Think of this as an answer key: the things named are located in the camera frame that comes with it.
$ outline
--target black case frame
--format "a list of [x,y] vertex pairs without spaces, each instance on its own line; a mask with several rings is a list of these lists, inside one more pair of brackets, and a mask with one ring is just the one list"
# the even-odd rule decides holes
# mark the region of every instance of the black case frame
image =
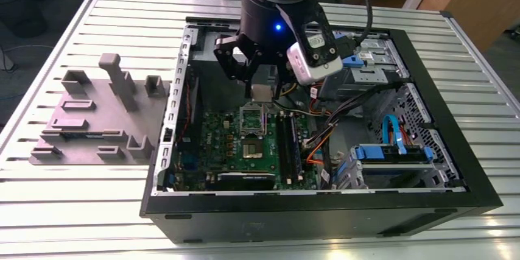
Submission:
[[[230,19],[188,19],[217,23]],[[360,27],[332,26],[333,30]],[[294,239],[408,236],[460,216],[478,215],[502,205],[456,124],[405,31],[373,29],[394,42],[441,135],[466,192],[320,195],[150,196],[154,160],[149,168],[140,216],[150,218],[174,242],[250,242]]]

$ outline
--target chip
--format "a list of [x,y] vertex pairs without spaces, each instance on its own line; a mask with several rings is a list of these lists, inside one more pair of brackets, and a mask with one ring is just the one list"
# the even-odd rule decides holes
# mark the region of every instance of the chip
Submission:
[[242,140],[242,158],[262,158],[262,140]]

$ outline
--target ram slot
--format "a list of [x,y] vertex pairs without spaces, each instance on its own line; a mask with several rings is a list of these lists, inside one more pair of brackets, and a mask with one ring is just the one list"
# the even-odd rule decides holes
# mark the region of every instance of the ram slot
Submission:
[[296,165],[300,161],[294,161],[294,152],[296,152],[296,147],[294,147],[294,135],[296,135],[296,130],[292,128],[292,117],[285,116],[284,117],[284,139],[285,139],[285,145],[286,145],[286,162],[289,164],[289,170],[290,170],[290,181],[294,183],[298,180],[298,171],[296,168]]
[[282,116],[276,117],[276,142],[277,156],[280,163],[280,176],[282,183],[292,183],[289,157],[290,151],[285,135],[285,119]]
[[288,117],[288,123],[290,125],[290,155],[292,155],[292,165],[294,166],[294,176],[296,180],[300,180],[300,175],[302,172],[301,169],[301,157],[300,157],[300,142],[298,142],[298,134],[296,129],[296,119],[294,117]]

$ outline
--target slotted aluminum table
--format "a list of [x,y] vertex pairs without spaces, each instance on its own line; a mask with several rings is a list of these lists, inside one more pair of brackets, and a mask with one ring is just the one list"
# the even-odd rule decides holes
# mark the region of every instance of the slotted aluminum table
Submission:
[[[365,25],[364,7],[324,4],[332,24]],[[412,237],[173,245],[138,217],[146,166],[33,166],[69,69],[108,78],[101,53],[133,79],[170,80],[186,16],[240,18],[240,0],[84,0],[0,135],[0,256],[98,259],[518,259],[520,107],[457,23],[437,12],[374,9],[404,29],[504,207]]]

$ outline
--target motherboard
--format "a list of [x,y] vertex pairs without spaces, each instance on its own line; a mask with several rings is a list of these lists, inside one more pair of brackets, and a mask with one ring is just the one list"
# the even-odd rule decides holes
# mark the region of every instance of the motherboard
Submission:
[[314,166],[304,169],[300,157],[306,117],[268,112],[253,104],[204,112],[198,153],[180,154],[178,191],[317,189]]

